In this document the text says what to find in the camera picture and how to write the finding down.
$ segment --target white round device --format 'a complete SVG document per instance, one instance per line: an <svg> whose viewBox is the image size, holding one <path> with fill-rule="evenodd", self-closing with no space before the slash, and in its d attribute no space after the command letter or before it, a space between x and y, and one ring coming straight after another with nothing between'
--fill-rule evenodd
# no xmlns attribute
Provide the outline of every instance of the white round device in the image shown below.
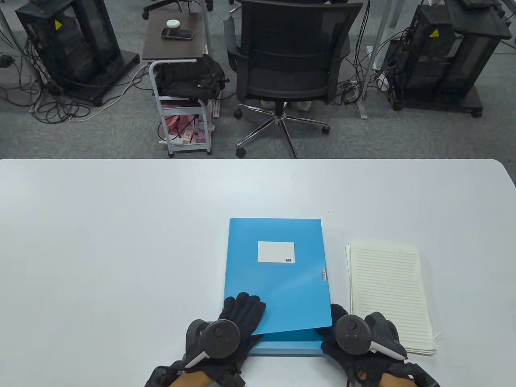
<svg viewBox="0 0 516 387"><path fill-rule="evenodd" d="M376 84L378 85L378 88L381 91L387 91L389 89L389 81L387 80L386 76L383 74L380 74L380 76L376 80Z"/></svg>
<svg viewBox="0 0 516 387"><path fill-rule="evenodd" d="M167 27L168 28L179 28L180 25L181 25L181 22L179 20L176 20L176 19L170 19L167 22Z"/></svg>

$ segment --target cart wheel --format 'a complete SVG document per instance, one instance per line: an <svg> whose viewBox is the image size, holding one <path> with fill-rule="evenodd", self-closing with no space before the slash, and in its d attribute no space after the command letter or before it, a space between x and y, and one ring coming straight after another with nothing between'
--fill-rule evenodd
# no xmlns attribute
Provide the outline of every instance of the cart wheel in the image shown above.
<svg viewBox="0 0 516 387"><path fill-rule="evenodd" d="M237 148L236 149L236 157L244 158L245 155L246 155L246 150L244 148Z"/></svg>
<svg viewBox="0 0 516 387"><path fill-rule="evenodd" d="M471 111L471 117L473 118L480 118L482 117L482 110L476 109Z"/></svg>

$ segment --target white metal cart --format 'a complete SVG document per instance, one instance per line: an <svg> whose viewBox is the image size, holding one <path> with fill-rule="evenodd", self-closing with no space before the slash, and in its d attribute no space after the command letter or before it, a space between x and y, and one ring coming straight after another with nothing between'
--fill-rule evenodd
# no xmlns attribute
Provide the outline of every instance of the white metal cart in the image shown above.
<svg viewBox="0 0 516 387"><path fill-rule="evenodd" d="M197 59L165 59L165 60L156 60L151 63L149 67L149 76L152 83L152 88L154 90L154 96L156 97L156 106L159 112L159 116L161 117L163 130L165 132L165 140L168 147L168 157L174 157L174 151L189 151L189 150L199 150L206 149L207 154L212 154L212 132L208 127L208 117L207 117L207 107L200 99L197 99L195 103L199 104L199 106L178 106L178 107L163 107L163 102L178 102L191 100L188 98L180 98L180 97L170 97L159 95L158 88L156 85L156 78L154 69L157 65L170 64L170 63L195 63ZM180 115L199 115L202 116L204 136L206 142L201 143L183 143L183 144L172 144L170 139L170 134L167 125L167 117L170 116L180 116Z"/></svg>
<svg viewBox="0 0 516 387"><path fill-rule="evenodd" d="M171 63L195 63L200 60L203 54L211 53L210 36L208 29L208 20L206 14L206 2L200 0L200 12L170 12L164 9L155 10L149 14L149 23L147 26L147 35L143 47L142 60L151 62L149 66L149 76L156 98L157 110L165 132L165 141L160 141L167 145L168 156L174 157L174 152L204 150L208 154L212 153L212 132L211 117L209 109L217 107L218 104L213 100L204 104L201 100L191 100L187 98L179 98L174 96L159 95L156 85L155 75L159 71L159 65L167 65ZM161 31L166 27L167 20L178 19L181 22L181 28L194 31L193 39L190 41L169 40L160 37ZM179 141L177 137L170 136L167 118L180 115L198 115L202 120L201 125L197 125L195 141Z"/></svg>

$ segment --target black mesh office chair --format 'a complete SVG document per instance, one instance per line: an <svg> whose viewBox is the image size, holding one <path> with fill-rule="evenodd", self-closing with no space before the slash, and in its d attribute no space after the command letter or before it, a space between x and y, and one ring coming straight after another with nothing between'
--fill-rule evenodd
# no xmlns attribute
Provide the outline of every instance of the black mesh office chair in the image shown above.
<svg viewBox="0 0 516 387"><path fill-rule="evenodd" d="M287 102L322 100L329 104L336 96L338 72L349 54L348 32L362 3L295 4L266 0L239 0L242 4L242 39L236 44L233 19L224 21L224 36L231 68L237 74L236 95L239 101L249 99L273 101L268 111L239 104L241 109L270 116L247 137L236 144L237 157L244 157L247 140L272 123L283 128L294 157L285 120L322 126L328 134L328 123L285 114Z"/></svg>
<svg viewBox="0 0 516 387"><path fill-rule="evenodd" d="M144 7L141 17L144 18L145 20L148 20L150 11L153 11L153 10L161 8L161 7L165 7L172 3L177 3L178 7L179 7L179 11L183 12L183 7L181 6L181 1L187 2L188 9L190 8L191 0L161 0L159 2L155 2L154 4L150 4L150 5L147 5L146 7ZM206 2L206 9L208 11L212 11L213 10L213 0L205 0L205 2Z"/></svg>

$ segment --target white label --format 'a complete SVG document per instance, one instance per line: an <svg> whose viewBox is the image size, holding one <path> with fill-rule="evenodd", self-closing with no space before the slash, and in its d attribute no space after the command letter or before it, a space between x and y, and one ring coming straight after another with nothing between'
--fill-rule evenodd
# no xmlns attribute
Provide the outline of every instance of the white label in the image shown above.
<svg viewBox="0 0 516 387"><path fill-rule="evenodd" d="M296 263L294 242L258 241L258 262Z"/></svg>

